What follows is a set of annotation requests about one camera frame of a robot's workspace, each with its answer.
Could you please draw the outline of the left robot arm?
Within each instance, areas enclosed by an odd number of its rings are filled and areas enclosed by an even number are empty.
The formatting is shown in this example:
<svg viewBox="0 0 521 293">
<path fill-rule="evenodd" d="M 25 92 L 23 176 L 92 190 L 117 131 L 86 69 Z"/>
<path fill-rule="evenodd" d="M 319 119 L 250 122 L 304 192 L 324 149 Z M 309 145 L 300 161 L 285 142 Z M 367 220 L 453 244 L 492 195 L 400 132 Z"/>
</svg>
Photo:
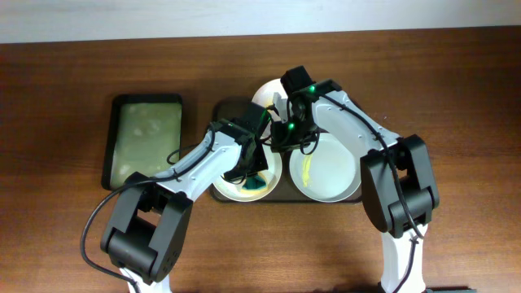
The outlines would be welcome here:
<svg viewBox="0 0 521 293">
<path fill-rule="evenodd" d="M 270 121 L 255 103 L 239 118 L 212 122 L 203 141 L 167 171 L 134 173 L 118 190 L 100 248 L 132 292 L 168 277 L 181 254 L 197 198 L 216 180 L 244 182 L 267 168 L 261 135 Z"/>
</svg>

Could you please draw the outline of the light grey plate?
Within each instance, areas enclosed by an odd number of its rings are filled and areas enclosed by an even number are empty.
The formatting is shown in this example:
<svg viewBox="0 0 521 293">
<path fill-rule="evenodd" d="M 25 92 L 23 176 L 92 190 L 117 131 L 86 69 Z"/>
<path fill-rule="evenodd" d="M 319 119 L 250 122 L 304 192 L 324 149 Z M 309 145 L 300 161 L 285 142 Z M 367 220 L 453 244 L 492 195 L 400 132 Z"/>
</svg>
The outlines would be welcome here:
<svg viewBox="0 0 521 293">
<path fill-rule="evenodd" d="M 289 175 L 294 186 L 312 201 L 355 203 L 361 199 L 360 173 L 351 151 L 330 133 L 322 133 L 315 151 L 305 155 L 294 150 L 289 156 Z"/>
</svg>

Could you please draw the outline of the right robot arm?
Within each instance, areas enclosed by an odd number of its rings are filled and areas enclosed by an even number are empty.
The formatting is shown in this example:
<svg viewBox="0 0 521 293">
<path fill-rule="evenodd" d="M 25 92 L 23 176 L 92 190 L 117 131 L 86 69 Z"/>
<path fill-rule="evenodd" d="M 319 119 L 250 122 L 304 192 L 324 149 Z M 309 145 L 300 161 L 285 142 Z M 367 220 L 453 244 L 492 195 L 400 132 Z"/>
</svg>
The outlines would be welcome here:
<svg viewBox="0 0 521 293">
<path fill-rule="evenodd" d="M 439 191 L 426 143 L 416 134 L 403 138 L 368 117 L 331 79 L 314 81 L 305 67 L 286 71 L 287 95 L 274 108 L 274 152 L 304 149 L 324 129 L 358 160 L 361 200 L 382 234 L 381 292 L 424 292 L 422 246 Z"/>
</svg>

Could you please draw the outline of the green and yellow sponge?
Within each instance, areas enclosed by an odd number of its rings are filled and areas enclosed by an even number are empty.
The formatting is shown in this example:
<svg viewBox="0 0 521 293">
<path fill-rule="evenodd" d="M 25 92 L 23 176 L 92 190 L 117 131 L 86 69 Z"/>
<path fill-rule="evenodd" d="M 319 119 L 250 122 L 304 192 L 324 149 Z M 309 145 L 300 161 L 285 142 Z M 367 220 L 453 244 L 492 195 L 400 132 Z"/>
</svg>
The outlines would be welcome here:
<svg viewBox="0 0 521 293">
<path fill-rule="evenodd" d="M 241 189 L 246 191 L 260 191 L 267 187 L 265 177 L 261 173 L 249 176 L 245 179 Z"/>
</svg>

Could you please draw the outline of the white plate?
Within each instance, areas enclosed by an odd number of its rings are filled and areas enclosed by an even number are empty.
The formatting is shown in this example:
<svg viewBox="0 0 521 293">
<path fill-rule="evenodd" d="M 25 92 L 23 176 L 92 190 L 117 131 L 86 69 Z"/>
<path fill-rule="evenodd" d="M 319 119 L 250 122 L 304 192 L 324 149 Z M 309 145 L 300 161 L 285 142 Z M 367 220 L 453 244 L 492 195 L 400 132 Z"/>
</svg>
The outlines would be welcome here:
<svg viewBox="0 0 521 293">
<path fill-rule="evenodd" d="M 252 102 L 260 106 L 260 125 L 264 127 L 260 139 L 265 144 L 271 141 L 271 126 L 275 122 L 287 123 L 288 95 L 282 86 L 280 79 L 274 79 L 263 84 L 254 94 Z"/>
<path fill-rule="evenodd" d="M 245 181 L 239 184 L 229 183 L 222 178 L 218 178 L 213 187 L 225 199 L 235 202 L 253 202 L 266 197 L 271 193 L 282 177 L 282 157 L 279 153 L 273 153 L 269 148 L 265 147 L 265 156 L 268 163 L 266 170 L 260 171 L 267 182 L 267 187 L 260 191 L 246 191 L 241 187 Z"/>
</svg>

